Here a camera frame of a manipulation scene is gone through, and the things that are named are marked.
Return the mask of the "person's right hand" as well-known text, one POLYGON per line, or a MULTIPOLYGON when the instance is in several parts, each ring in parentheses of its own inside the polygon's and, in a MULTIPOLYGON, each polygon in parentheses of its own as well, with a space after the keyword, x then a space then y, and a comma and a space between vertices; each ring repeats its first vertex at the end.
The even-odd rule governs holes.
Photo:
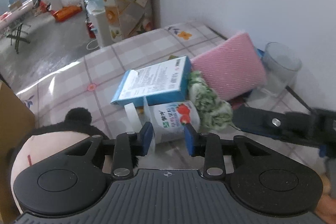
POLYGON ((320 178, 323 183, 323 192, 314 212, 326 223, 336 224, 336 200, 330 196, 330 180, 325 174, 321 174, 320 178))

